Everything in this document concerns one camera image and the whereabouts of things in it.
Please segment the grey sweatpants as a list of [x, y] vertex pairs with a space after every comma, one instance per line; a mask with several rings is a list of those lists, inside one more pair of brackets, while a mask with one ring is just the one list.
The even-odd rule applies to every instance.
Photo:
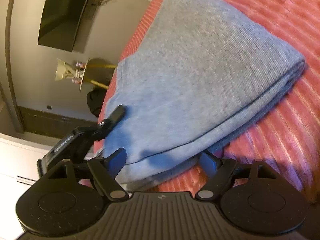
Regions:
[[304, 56], [223, 0], [163, 0], [137, 51], [116, 69], [106, 137], [122, 147], [117, 182], [145, 190], [184, 172], [262, 118], [292, 87]]

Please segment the dark wooden door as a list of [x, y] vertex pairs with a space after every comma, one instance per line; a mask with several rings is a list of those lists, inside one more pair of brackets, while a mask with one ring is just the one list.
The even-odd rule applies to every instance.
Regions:
[[96, 121], [87, 121], [42, 112], [18, 106], [23, 127], [26, 132], [62, 139], [77, 127], [87, 127], [96, 124]]

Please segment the black bag on floor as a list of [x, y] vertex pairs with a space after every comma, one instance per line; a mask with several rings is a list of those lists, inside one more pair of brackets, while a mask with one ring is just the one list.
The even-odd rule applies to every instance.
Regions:
[[87, 93], [87, 105], [90, 112], [97, 118], [103, 109], [106, 93], [107, 90], [98, 87]]

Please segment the cream flower bouquet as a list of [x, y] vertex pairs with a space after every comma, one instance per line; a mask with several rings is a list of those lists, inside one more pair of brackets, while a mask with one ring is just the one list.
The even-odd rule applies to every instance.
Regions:
[[75, 65], [68, 64], [61, 59], [57, 60], [55, 72], [55, 81], [71, 79], [72, 83], [80, 84], [85, 71], [85, 65], [82, 62], [76, 62]]

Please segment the yellow legged side table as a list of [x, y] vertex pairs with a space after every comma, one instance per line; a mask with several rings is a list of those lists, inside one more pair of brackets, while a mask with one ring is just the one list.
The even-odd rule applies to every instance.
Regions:
[[109, 64], [107, 61], [99, 58], [89, 59], [84, 69], [80, 71], [80, 87], [82, 90], [84, 84], [90, 84], [98, 88], [108, 90], [116, 65]]

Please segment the wall mounted black television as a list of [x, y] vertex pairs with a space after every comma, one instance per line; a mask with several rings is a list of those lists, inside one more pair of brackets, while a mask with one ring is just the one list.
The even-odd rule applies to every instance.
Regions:
[[88, 0], [46, 0], [42, 12], [38, 44], [72, 51]]

